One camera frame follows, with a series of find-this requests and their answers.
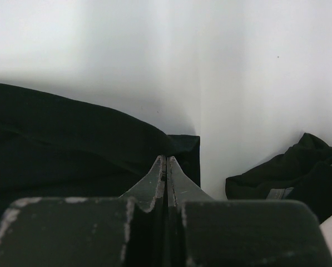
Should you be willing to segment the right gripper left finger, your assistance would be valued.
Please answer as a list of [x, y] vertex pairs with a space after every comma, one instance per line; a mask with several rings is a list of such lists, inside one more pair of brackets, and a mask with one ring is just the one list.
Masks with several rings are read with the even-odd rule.
[[0, 266], [161, 266], [166, 163], [116, 198], [28, 197], [0, 220]]

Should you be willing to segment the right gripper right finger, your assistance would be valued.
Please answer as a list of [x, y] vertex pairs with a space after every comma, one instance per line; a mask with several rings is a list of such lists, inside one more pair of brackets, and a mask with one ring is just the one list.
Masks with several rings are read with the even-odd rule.
[[216, 201], [167, 159], [173, 266], [332, 266], [310, 209], [298, 201]]

